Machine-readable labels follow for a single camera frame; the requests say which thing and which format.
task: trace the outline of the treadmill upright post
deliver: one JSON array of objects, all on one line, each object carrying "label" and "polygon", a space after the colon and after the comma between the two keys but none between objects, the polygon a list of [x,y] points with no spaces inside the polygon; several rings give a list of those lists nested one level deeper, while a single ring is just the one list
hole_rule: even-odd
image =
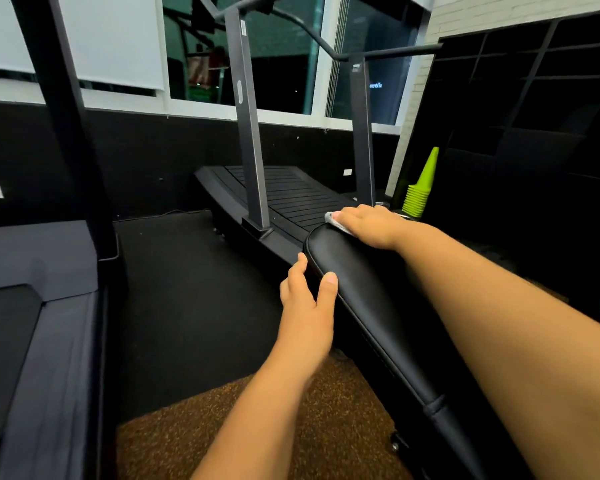
[{"label": "treadmill upright post", "polygon": [[349,60],[351,62],[349,76],[356,196],[358,203],[374,206],[376,204],[376,177],[374,175],[373,133],[371,133],[369,71],[364,54],[353,54]]},{"label": "treadmill upright post", "polygon": [[258,113],[256,111],[256,95],[253,88],[253,71],[251,69],[251,51],[247,37],[247,25],[244,15],[235,6],[227,8],[224,14],[226,39],[229,46],[229,59],[233,78],[233,94],[235,96],[235,112],[238,119],[240,135],[240,151],[244,169],[244,186],[247,192],[249,217],[242,224],[254,233],[263,237],[271,229],[267,191],[262,163],[262,147]]},{"label": "treadmill upright post", "polygon": [[118,241],[58,0],[11,0],[47,103],[56,138],[98,259],[115,258]]}]

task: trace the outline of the roller blind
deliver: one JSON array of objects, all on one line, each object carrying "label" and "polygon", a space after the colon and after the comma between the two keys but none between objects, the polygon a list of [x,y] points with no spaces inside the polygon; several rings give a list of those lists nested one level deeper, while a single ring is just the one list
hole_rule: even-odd
[{"label": "roller blind", "polygon": [[[78,77],[163,89],[155,0],[59,0]],[[33,73],[11,0],[0,0],[0,69]]]}]

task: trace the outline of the person's left hand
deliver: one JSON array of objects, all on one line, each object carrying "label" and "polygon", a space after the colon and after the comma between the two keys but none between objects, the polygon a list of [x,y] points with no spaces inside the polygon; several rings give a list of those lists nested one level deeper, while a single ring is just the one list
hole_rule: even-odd
[{"label": "person's left hand", "polygon": [[306,256],[298,253],[298,261],[280,283],[284,310],[271,354],[298,373],[301,380],[309,381],[331,348],[338,278],[335,273],[326,273],[315,301],[304,278],[306,264]]}]

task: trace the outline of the black leather upholstery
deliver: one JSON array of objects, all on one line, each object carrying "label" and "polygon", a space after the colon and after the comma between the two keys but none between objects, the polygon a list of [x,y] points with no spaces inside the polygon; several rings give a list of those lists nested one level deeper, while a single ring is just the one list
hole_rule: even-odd
[{"label": "black leather upholstery", "polygon": [[431,478],[523,479],[528,468],[395,253],[329,225],[304,243],[338,275],[336,346],[352,357]]}]

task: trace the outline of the brown speckled floor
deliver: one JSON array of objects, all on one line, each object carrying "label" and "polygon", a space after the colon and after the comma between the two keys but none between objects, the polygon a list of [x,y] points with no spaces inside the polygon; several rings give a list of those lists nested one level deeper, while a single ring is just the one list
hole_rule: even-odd
[{"label": "brown speckled floor", "polygon": [[[118,476],[188,479],[249,378],[118,428]],[[300,408],[289,478],[411,478],[391,452],[393,423],[352,361],[328,359]]]}]

